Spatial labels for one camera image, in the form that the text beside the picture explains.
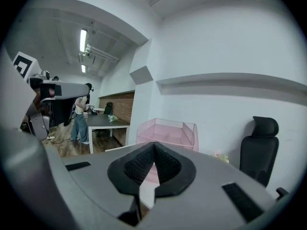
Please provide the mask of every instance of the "acrylic box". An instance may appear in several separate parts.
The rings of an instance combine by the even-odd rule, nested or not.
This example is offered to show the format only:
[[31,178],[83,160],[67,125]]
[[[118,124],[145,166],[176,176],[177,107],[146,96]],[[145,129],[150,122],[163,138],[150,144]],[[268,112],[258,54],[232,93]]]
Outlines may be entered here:
[[[197,126],[191,123],[154,118],[140,124],[136,144],[151,141],[160,141],[198,151]],[[159,183],[155,165],[153,165],[145,180]]]

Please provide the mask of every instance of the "chair armrest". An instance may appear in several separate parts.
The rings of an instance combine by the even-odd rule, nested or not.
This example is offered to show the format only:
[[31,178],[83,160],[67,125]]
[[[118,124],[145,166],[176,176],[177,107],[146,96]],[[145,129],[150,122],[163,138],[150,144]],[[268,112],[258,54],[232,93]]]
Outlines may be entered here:
[[283,196],[289,194],[287,190],[283,189],[282,187],[278,187],[276,189],[276,192],[279,194],[279,197],[277,198],[277,200],[281,199]]

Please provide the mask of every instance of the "black chair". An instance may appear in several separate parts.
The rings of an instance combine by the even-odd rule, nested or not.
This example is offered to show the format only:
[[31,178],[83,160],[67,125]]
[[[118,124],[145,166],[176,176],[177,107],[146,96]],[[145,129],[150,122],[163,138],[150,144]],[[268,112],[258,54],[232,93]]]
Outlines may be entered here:
[[[112,102],[108,102],[106,104],[106,107],[105,107],[105,110],[104,110],[104,114],[111,114],[111,112],[112,112]],[[99,137],[99,134],[100,134],[101,131],[102,131],[101,129],[98,130],[97,137]]]
[[[254,116],[253,119],[254,130],[241,143],[240,170],[266,187],[278,151],[279,140],[275,136],[279,127],[276,120],[270,117]],[[287,194],[282,188],[276,191],[280,197]]]
[[111,114],[112,111],[112,102],[108,102],[105,107],[104,114]]

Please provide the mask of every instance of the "ceiling light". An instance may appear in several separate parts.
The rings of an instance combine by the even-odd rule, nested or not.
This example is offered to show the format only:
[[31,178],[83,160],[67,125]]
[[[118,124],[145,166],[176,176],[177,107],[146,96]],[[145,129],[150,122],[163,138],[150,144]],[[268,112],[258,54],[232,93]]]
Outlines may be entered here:
[[81,65],[81,68],[82,68],[82,72],[85,73],[85,65]]
[[87,31],[85,29],[82,29],[80,34],[80,51],[82,52],[85,51],[86,34]]

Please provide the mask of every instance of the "jeans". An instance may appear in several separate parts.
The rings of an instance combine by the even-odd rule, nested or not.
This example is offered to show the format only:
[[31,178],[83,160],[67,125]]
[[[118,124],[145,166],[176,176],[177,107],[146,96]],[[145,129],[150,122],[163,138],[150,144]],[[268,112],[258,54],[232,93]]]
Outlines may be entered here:
[[88,128],[83,114],[76,114],[75,122],[71,131],[71,139],[76,140],[79,132],[81,142],[88,141]]

